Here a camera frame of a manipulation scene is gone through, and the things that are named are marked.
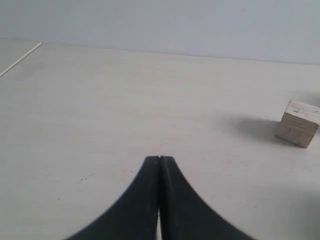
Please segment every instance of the wooden cube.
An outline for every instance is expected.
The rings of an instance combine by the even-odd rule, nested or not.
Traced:
[[[275,136],[307,148],[320,125],[320,108],[290,100]]]

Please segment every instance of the white wall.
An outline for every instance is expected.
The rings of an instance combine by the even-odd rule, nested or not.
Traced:
[[[320,64],[319,0],[0,0],[0,38]]]

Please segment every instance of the thin stick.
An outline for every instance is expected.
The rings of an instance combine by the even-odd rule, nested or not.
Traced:
[[[31,48],[29,51],[27,51],[22,57],[20,57],[17,61],[12,63],[10,66],[8,66],[3,72],[0,73],[0,78],[8,72],[10,69],[12,69],[15,65],[17,65],[20,61],[22,61],[26,56],[28,56],[30,53],[32,53],[34,50],[36,50],[38,47],[42,45],[42,42],[39,42],[37,45],[35,45],[33,48]]]

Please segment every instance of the wooden block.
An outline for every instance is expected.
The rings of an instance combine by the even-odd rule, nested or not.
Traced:
[[[275,136],[307,148],[320,125],[320,108],[290,100]]]

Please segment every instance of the white table surface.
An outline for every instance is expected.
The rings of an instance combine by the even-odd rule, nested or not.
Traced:
[[[0,74],[37,44],[36,41],[0,39]]]
[[[258,240],[318,239],[320,136],[302,149],[274,131],[291,98],[320,105],[319,79],[314,65],[43,44],[0,78],[0,239],[75,233],[148,155],[174,156]]]

